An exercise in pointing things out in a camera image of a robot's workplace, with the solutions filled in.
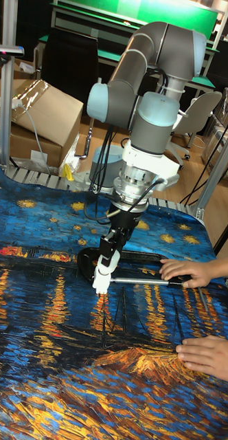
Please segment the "van gogh painting fabric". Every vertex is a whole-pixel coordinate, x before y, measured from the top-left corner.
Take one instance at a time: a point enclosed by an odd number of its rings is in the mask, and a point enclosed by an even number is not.
[[[108,206],[100,199],[99,215]],[[182,338],[228,339],[223,279],[203,289],[208,311],[196,289],[113,284],[96,295],[76,259],[108,226],[83,207],[80,192],[0,169],[0,440],[228,439],[228,383],[175,353]],[[201,223],[153,206],[126,249],[214,258]]]

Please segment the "metal frame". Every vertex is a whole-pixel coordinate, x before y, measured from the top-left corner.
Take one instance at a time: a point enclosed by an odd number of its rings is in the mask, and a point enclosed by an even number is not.
[[[216,162],[213,170],[210,173],[210,176],[207,180],[207,183],[198,199],[198,202],[192,207],[192,215],[197,219],[202,219],[204,214],[204,209],[209,202],[209,199],[218,184],[221,176],[228,166],[228,139],[223,147],[223,150]]]
[[[4,0],[3,45],[15,46],[18,0]],[[0,167],[6,174],[10,158],[10,133],[14,57],[1,69]]]

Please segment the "yellow object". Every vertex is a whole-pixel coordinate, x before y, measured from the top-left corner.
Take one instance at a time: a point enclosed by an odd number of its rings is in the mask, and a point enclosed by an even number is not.
[[[62,169],[62,177],[66,177],[70,181],[74,180],[72,173],[71,173],[71,169],[68,164],[65,164]]]

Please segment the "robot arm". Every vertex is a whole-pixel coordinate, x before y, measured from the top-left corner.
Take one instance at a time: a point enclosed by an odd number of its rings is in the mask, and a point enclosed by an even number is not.
[[[100,240],[93,284],[97,292],[106,293],[122,248],[148,207],[153,187],[163,190],[179,178],[179,165],[163,153],[185,83],[200,74],[205,47],[206,38],[198,32],[149,23],[133,34],[109,83],[95,84],[91,90],[88,114],[131,133],[109,209],[120,212],[111,217],[111,229]],[[137,93],[148,68],[165,72],[166,84],[160,89],[162,94],[148,92],[140,98]]]

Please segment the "office chair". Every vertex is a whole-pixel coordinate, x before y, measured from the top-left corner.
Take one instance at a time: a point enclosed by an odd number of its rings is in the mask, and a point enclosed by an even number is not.
[[[52,28],[43,53],[41,78],[83,102],[82,114],[87,114],[89,92],[98,81],[98,41],[90,36]],[[82,159],[87,157],[93,118],[90,120]]]
[[[187,145],[187,147],[190,148],[196,133],[203,129],[208,117],[212,114],[212,111],[219,103],[221,97],[222,94],[219,91],[204,93],[191,101],[191,104],[185,113],[182,114],[181,112],[181,114],[178,115],[172,128],[172,135],[167,143],[166,149],[175,156],[181,169],[183,168],[183,160],[176,150],[183,151],[186,160],[189,160],[190,153],[186,148],[171,142],[172,136],[174,134],[184,135],[185,133],[191,133],[190,141]]]

